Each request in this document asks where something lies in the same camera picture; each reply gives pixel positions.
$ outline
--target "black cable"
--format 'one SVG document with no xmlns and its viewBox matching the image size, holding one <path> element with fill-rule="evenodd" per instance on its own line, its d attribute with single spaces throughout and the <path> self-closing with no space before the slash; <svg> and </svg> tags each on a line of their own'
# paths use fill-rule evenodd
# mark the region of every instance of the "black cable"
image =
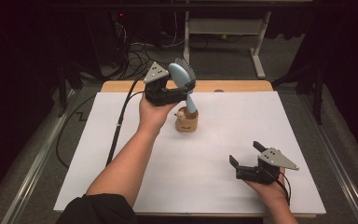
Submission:
<svg viewBox="0 0 358 224">
<path fill-rule="evenodd" d="M 162 63 L 162 64 L 169 64 L 169 63 L 165 63 L 165 62 L 160 62 L 158 60 L 155 60 L 153 59 L 152 57 L 150 57 L 150 55 L 147 53 L 147 50 L 145 49 L 145 54 L 147 55 L 147 57 L 152 60 L 153 62 L 156 62 L 156 63 Z"/>
<path fill-rule="evenodd" d="M 140 46 L 141 48 L 138 49 L 138 51 L 142 51 L 146 48 L 146 43 L 143 42 L 143 44 L 140 41 L 136 41 L 134 43 L 131 43 L 131 46 Z"/>
<path fill-rule="evenodd" d="M 286 194 L 286 201 L 287 203 L 290 205 L 290 198 L 289 198 L 289 193 L 287 192 L 287 189 L 284 187 L 284 184 L 281 183 L 281 181 L 279 181 L 279 179 L 275 179 L 275 177 L 266 169 L 264 169 L 263 167 L 260 167 L 260 170 L 264 171 L 267 175 L 271 176 L 272 179 L 275 180 L 275 182 L 281 186 L 281 188 L 283 189 L 284 193 Z"/>
<path fill-rule="evenodd" d="M 283 173 L 281 173 L 281 175 L 283 175 L 284 179 L 287 182 L 287 187 L 289 188 L 289 201 L 290 201 L 290 199 L 292 198 L 292 187 L 290 186 L 290 182 L 287 179 L 286 175 L 284 175 Z"/>
<path fill-rule="evenodd" d="M 123 63 L 118 68 L 118 70 L 116 70 L 115 72 L 112 72 L 111 74 L 107 75 L 107 77 L 111 78 L 111 77 L 118 76 L 119 74 L 121 74 L 124 71 L 126 71 L 128 66 L 129 66 L 128 60 L 124 60 Z"/>
<path fill-rule="evenodd" d="M 130 67 L 130 60 L 129 60 L 129 53 L 127 52 L 127 54 L 125 55 L 126 56 L 126 62 L 128 64 L 128 66 L 126 67 L 126 69 L 120 74 L 120 76 L 118 77 L 117 80 L 121 80 L 127 73 L 127 70 L 129 69 Z"/>
<path fill-rule="evenodd" d="M 135 54 L 137 57 L 138 57 L 138 60 L 140 62 L 140 64 L 137 64 L 137 65 L 131 65 L 131 68 L 133 69 L 133 67 L 140 67 L 140 66 L 143 66 L 145 64 L 147 64 L 150 59 L 147 57 L 147 59 L 141 57 L 141 55 L 139 55 L 139 53 L 143 53 L 145 54 L 144 52 L 141 52 L 141 51 L 138 51 L 138 52 L 134 52 L 134 51 L 129 51 L 129 53 L 132 53 L 132 54 Z"/>
<path fill-rule="evenodd" d="M 139 93 L 144 93 L 144 91 L 138 91 L 138 92 L 134 93 L 134 94 L 130 97 L 130 99 L 131 99 L 132 97 L 134 97 L 135 95 L 138 95 Z"/>
<path fill-rule="evenodd" d="M 89 97 L 88 99 L 86 99 L 83 103 L 81 103 L 75 110 L 74 112 L 71 113 L 71 115 L 69 115 L 68 119 L 65 121 L 65 123 L 63 124 L 62 128 L 61 128 L 61 131 L 58 135 L 58 138 L 57 138 L 57 143 L 56 143 L 56 156 L 57 156 L 57 159 L 58 161 L 64 166 L 66 167 L 67 169 L 69 169 L 69 165 L 67 165 L 61 158 L 60 156 L 60 152 L 59 152 L 59 144 L 60 144 L 60 140 L 61 140 L 61 136 L 62 136 L 62 133 L 63 133 L 63 130 L 65 129 L 66 127 L 66 124 L 68 124 L 68 121 L 71 119 L 71 117 L 75 114 L 75 112 L 77 112 L 77 110 L 82 106 L 84 105 L 86 102 L 88 102 L 90 99 L 94 98 L 96 96 L 96 94 L 92 95 L 91 97 Z"/>
<path fill-rule="evenodd" d="M 116 126 L 116 131 L 115 131 L 115 135 L 113 137 L 113 142 L 112 142 L 112 146 L 110 147 L 110 151 L 109 151 L 109 156 L 107 158 L 106 161 L 106 166 L 110 163 L 110 161 L 113 159 L 113 154 L 115 153 L 115 149 L 116 149 L 116 145 L 117 145 L 117 140 L 118 140 L 118 135 L 120 134 L 120 130 L 121 130 L 121 125 L 123 123 L 123 119 L 124 119 L 124 113 L 126 111 L 126 107 L 128 102 L 130 101 L 131 98 L 131 94 L 133 91 L 133 88 L 135 87 L 136 83 L 139 81 L 139 79 L 141 79 L 141 77 L 143 77 L 144 75 L 140 75 L 138 76 L 132 83 L 132 86 L 129 90 L 129 93 L 127 94 L 126 100 L 124 102 L 123 107 L 121 108 L 121 113 L 120 113 L 120 117 L 118 118 L 118 122 L 117 122 L 117 126 Z"/>
<path fill-rule="evenodd" d="M 132 72 L 132 74 L 127 75 L 127 76 L 124 77 L 124 78 L 135 77 L 135 76 L 137 76 L 137 75 L 139 75 L 139 74 L 144 73 L 145 70 L 146 70 L 146 68 L 147 68 L 147 62 L 148 62 L 148 61 L 146 61 L 145 63 L 139 65 L 139 66 L 135 69 L 135 71 Z M 144 65 L 145 67 L 144 67 L 141 71 L 138 71 L 138 70 L 141 68 L 141 66 L 143 66 L 143 65 Z"/>
</svg>

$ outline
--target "white paper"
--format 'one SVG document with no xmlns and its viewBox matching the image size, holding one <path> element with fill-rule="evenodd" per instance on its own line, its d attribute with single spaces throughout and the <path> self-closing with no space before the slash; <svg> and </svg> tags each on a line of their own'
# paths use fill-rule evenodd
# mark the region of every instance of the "white paper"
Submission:
<svg viewBox="0 0 358 224">
<path fill-rule="evenodd" d="M 98 93 L 54 210 L 81 197 L 106 164 L 121 107 L 127 93 Z M 127 105 L 116 154 L 134 134 L 140 95 Z M 174 113 L 155 143 L 134 211 L 146 214 L 264 214 L 256 193 L 235 178 L 228 156 L 240 165 L 257 165 L 258 141 L 275 147 L 299 166 L 286 170 L 295 214 L 324 214 L 324 205 L 310 175 L 277 92 L 194 92 L 198 129 L 179 133 Z"/>
</svg>

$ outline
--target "human arm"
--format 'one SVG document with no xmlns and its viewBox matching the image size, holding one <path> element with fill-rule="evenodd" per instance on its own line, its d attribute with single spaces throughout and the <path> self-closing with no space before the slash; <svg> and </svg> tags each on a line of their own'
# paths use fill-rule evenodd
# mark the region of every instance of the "human arm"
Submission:
<svg viewBox="0 0 358 224">
<path fill-rule="evenodd" d="M 279 181 L 284 184 L 282 175 L 279 176 Z M 261 201 L 267 207 L 274 224 L 298 223 L 290 211 L 285 192 L 278 183 L 273 182 L 270 185 L 258 184 L 251 181 L 245 181 L 245 183 L 257 192 Z"/>
<path fill-rule="evenodd" d="M 176 105 L 153 106 L 142 96 L 138 129 L 108 166 L 97 176 L 87 195 L 122 195 L 130 206 L 135 204 L 153 145 L 168 113 Z"/>
</svg>

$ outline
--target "white stand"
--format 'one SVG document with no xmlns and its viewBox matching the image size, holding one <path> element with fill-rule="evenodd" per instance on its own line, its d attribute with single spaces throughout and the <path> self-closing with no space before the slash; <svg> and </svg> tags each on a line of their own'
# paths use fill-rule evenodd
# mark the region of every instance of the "white stand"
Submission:
<svg viewBox="0 0 358 224">
<path fill-rule="evenodd" d="M 250 52 L 255 65 L 257 76 L 265 79 L 263 67 L 258 56 L 264 35 L 269 25 L 271 12 L 266 12 L 264 20 L 225 20 L 225 19 L 190 19 L 190 14 L 186 12 L 185 21 L 185 48 L 184 58 L 190 63 L 190 49 L 188 47 L 190 34 L 226 34 L 226 35 L 258 35 L 255 48 Z"/>
</svg>

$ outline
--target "equipment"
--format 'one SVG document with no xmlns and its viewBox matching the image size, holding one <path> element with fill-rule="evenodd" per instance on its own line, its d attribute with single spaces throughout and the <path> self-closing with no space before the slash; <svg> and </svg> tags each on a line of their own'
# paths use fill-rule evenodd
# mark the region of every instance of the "equipment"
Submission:
<svg viewBox="0 0 358 224">
<path fill-rule="evenodd" d="M 167 81 L 170 78 L 178 88 L 167 89 Z M 187 110 L 190 113 L 196 112 L 197 108 L 189 95 L 196 87 L 196 76 L 185 60 L 176 59 L 175 63 L 170 63 L 168 70 L 154 62 L 146 74 L 144 83 L 146 99 L 153 105 L 186 101 Z"/>
<path fill-rule="evenodd" d="M 280 167 L 298 170 L 298 166 L 287 159 L 283 154 L 273 148 L 265 148 L 260 143 L 254 141 L 254 147 L 261 152 L 258 156 L 258 164 L 255 167 L 241 166 L 229 155 L 229 162 L 236 170 L 237 179 L 249 180 L 260 184 L 269 185 L 278 181 Z"/>
</svg>

